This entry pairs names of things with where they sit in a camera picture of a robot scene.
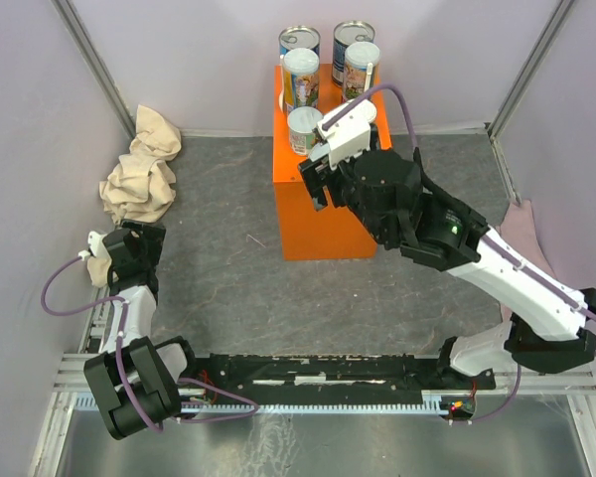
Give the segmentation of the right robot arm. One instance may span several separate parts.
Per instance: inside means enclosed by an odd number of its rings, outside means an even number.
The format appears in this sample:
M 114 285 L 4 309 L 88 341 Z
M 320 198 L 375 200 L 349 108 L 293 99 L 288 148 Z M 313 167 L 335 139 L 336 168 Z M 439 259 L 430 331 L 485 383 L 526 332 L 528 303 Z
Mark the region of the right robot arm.
M 509 320 L 469 337 L 448 339 L 436 377 L 458 389 L 487 370 L 514 364 L 558 374 L 596 359 L 596 289 L 569 288 L 508 245 L 486 219 L 425 173 L 421 153 L 402 158 L 375 149 L 329 164 L 328 156 L 298 166 L 314 207 L 349 209 L 385 249 L 462 279 L 511 311 Z

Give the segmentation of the white lid small can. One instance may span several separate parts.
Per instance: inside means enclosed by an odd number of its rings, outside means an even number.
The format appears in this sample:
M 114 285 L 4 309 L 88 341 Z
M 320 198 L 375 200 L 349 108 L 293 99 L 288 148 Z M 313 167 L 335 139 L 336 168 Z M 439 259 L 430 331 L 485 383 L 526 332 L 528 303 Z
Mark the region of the white lid small can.
M 376 106 L 370 100 L 364 99 L 352 109 L 351 114 L 356 114 L 369 123 L 370 150 L 377 150 L 379 147 L 378 127 L 374 123 L 377 116 Z

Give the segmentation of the blue tall tin can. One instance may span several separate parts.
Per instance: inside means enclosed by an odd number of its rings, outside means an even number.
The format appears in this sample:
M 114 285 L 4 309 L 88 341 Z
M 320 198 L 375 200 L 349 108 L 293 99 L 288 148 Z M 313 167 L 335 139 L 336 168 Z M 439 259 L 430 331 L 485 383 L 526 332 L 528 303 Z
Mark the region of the blue tall tin can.
M 313 27 L 297 25 L 287 27 L 278 36 L 279 54 L 286 55 L 289 51 L 305 48 L 320 55 L 320 33 Z

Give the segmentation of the yellow labelled can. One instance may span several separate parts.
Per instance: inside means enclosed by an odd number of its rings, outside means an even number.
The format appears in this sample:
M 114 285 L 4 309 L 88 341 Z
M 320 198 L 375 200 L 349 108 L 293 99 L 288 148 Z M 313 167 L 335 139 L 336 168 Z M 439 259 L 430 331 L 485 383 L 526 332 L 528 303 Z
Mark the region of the yellow labelled can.
M 283 110 L 286 113 L 303 106 L 318 107 L 320 85 L 319 56 L 307 48 L 297 48 L 283 56 Z

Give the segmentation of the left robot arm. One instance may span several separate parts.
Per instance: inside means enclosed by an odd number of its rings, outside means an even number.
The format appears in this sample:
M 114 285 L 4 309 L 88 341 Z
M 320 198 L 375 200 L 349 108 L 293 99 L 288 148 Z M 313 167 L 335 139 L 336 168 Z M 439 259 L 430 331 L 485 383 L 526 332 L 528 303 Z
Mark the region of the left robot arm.
M 140 430 L 163 430 L 182 410 L 178 387 L 193 385 L 200 364 L 178 336 L 154 344 L 149 337 L 158 304 L 160 260 L 166 230 L 123 220 L 92 246 L 110 258 L 106 284 L 113 321 L 101 353 L 84 364 L 84 376 L 109 434 L 123 439 Z

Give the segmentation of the colourful can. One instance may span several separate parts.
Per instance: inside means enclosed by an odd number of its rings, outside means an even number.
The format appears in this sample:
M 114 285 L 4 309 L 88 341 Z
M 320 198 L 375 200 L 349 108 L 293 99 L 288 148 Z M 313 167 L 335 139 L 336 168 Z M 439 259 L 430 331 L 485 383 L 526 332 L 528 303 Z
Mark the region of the colourful can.
M 355 99 L 373 87 L 381 51 L 372 42 L 355 42 L 347 47 L 343 69 L 342 99 Z

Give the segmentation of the grey lid can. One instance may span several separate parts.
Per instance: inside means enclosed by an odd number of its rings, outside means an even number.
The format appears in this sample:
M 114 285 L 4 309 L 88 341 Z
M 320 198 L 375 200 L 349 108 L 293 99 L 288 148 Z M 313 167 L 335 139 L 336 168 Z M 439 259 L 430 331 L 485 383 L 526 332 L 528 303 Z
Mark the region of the grey lid can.
M 314 107 L 301 106 L 293 109 L 287 116 L 289 145 L 300 156 L 308 156 L 317 142 L 314 130 L 323 114 Z

